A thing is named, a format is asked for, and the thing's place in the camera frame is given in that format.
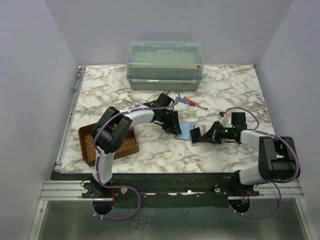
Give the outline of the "tan leather card holder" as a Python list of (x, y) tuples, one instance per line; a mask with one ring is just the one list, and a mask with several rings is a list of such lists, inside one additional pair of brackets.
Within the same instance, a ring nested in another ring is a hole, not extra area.
[(174, 138), (176, 140), (182, 140), (182, 141), (191, 141), (191, 133), (190, 131), (195, 128), (200, 128), (200, 133), (203, 135), (206, 132), (206, 126), (203, 124), (193, 124), (189, 122), (181, 122), (179, 124), (181, 129), (181, 134), (175, 135)]

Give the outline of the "black credit card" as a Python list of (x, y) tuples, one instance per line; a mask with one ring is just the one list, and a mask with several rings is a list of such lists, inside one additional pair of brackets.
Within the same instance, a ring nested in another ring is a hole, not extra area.
[(190, 130), (190, 137), (191, 137), (191, 142), (192, 144), (196, 144), (200, 142), (200, 137), (201, 137), (201, 130), (200, 127), (196, 127)]

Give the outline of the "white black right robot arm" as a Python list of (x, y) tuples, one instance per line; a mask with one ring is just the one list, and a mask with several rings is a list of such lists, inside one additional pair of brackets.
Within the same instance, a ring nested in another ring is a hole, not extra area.
[(198, 128), (192, 142), (220, 145), (222, 142), (234, 142), (257, 150), (257, 164), (238, 171), (238, 179), (230, 183), (230, 191), (241, 196), (248, 185), (266, 183), (289, 183), (300, 176), (300, 164), (292, 137), (280, 137), (256, 129), (248, 129), (244, 112), (231, 113), (231, 127), (224, 124), (226, 112), (219, 113), (219, 120), (203, 135)]

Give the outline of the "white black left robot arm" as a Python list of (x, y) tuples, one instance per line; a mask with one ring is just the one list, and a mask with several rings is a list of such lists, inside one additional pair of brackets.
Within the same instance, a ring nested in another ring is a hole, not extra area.
[(168, 134), (182, 133), (178, 111), (174, 106), (179, 102), (162, 92), (156, 100), (142, 104), (137, 108), (118, 110), (108, 107), (93, 127), (91, 135), (97, 156), (93, 178), (97, 181), (93, 191), (101, 198), (111, 191), (112, 166), (116, 151), (122, 146), (130, 128), (141, 124), (154, 123)]

